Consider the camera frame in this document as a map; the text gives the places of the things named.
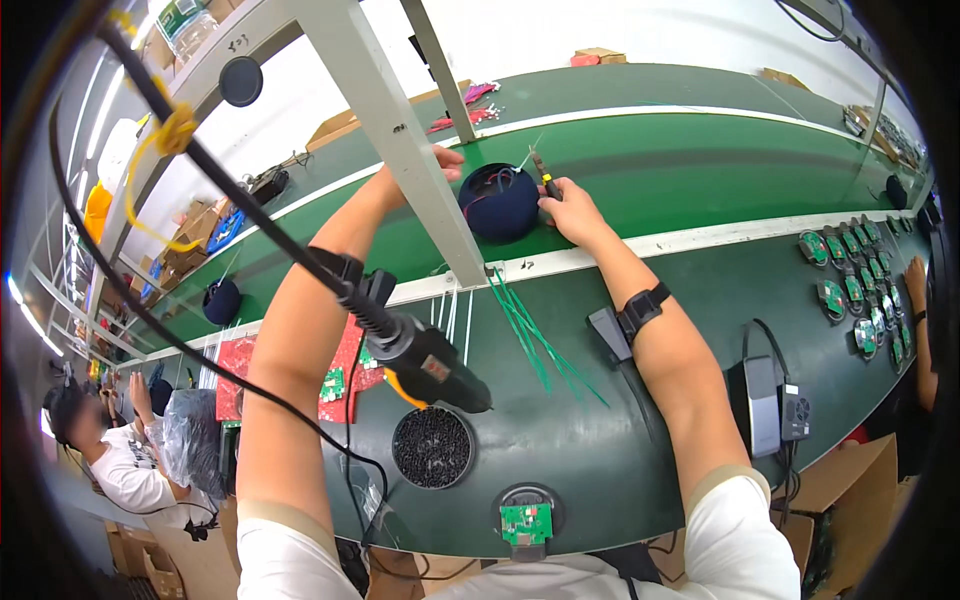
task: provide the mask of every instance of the wristwatch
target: wristwatch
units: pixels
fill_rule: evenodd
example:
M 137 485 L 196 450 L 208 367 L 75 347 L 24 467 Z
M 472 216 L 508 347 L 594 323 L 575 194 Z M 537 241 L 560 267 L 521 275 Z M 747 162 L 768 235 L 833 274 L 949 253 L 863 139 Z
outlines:
M 616 320 L 623 329 L 623 335 L 627 338 L 627 344 L 632 346 L 640 328 L 663 312 L 660 305 L 668 298 L 670 298 L 670 290 L 661 281 L 654 289 L 643 290 L 627 300 L 623 310 L 616 315 Z

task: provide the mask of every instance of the water bottle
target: water bottle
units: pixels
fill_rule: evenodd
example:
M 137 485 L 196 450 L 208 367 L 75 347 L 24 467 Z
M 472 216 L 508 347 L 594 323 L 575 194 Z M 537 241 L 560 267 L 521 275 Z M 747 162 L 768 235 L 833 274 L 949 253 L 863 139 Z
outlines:
M 156 15 L 156 28 L 170 51 L 187 64 L 204 40 L 217 29 L 217 21 L 202 0 L 150 0 L 150 11 L 156 5 L 163 9 Z

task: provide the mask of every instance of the yellow cable tie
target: yellow cable tie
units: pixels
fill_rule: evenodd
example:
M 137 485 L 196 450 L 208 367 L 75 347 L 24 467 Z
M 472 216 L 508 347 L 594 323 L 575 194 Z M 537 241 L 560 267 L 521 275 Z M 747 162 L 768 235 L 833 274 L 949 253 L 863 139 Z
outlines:
M 156 83 L 160 93 L 163 94 L 164 99 L 166 99 L 169 103 L 170 97 L 167 94 L 165 86 L 163 85 L 163 81 L 161 81 L 159 77 L 154 76 L 154 83 Z M 196 130 L 197 122 L 193 119 L 193 110 L 186 103 L 178 104 L 174 109 L 173 114 L 170 115 L 170 118 L 161 124 L 156 132 L 148 135 L 144 140 L 144 143 L 136 149 L 135 153 L 133 153 L 133 158 L 131 158 L 130 169 L 127 175 L 127 182 L 133 182 L 133 178 L 136 174 L 136 165 L 140 162 L 140 158 L 143 157 L 143 153 L 148 147 L 150 147 L 151 144 L 156 144 L 156 151 L 161 156 L 182 154 L 183 151 L 186 150 L 186 147 L 190 145 L 190 140 L 193 139 L 193 133 Z M 189 244 L 182 244 L 180 242 L 168 239 L 137 220 L 136 211 L 133 208 L 133 194 L 131 192 L 131 186 L 125 185 L 124 187 L 124 204 L 127 212 L 127 221 L 129 221 L 132 226 L 144 231 L 155 240 L 163 242 L 168 248 L 175 252 L 187 252 L 189 250 L 193 250 L 200 244 L 200 240 L 194 240 Z

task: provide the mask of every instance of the clear plastic bag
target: clear plastic bag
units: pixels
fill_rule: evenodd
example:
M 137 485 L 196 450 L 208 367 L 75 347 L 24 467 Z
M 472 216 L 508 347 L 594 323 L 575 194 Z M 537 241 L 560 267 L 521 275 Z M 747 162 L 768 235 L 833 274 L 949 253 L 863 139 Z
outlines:
M 220 422 L 215 390 L 176 390 L 163 419 L 146 427 L 167 477 L 220 502 L 227 498 L 220 474 Z

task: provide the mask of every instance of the hand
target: hand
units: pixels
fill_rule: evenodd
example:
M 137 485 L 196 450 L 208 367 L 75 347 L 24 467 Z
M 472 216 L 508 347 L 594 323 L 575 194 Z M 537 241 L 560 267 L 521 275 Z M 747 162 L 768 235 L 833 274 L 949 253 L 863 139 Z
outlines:
M 440 163 L 440 170 L 444 172 L 447 183 L 452 183 L 463 175 L 463 169 L 460 166 L 464 163 L 462 156 L 437 144 L 433 145 L 432 150 L 437 162 Z M 373 175 L 370 184 L 379 188 L 378 196 L 384 200 L 386 211 L 389 212 L 407 204 L 407 199 L 400 191 L 400 186 L 396 184 L 394 174 L 390 172 L 390 167 L 386 164 Z
M 154 409 L 150 403 L 150 392 L 147 390 L 142 372 L 132 372 L 130 374 L 130 389 L 128 392 L 133 410 L 143 420 L 143 423 L 149 425 L 154 422 Z
M 906 281 L 906 291 L 910 294 L 914 312 L 926 310 L 926 271 L 919 256 L 914 256 L 907 265 L 903 279 Z
M 584 188 L 566 177 L 553 181 L 564 199 L 561 202 L 554 198 L 540 198 L 540 208 L 550 215 L 547 225 L 559 229 L 566 239 L 591 253 L 598 243 L 611 236 L 617 237 Z M 538 190 L 541 196 L 546 196 L 542 185 Z

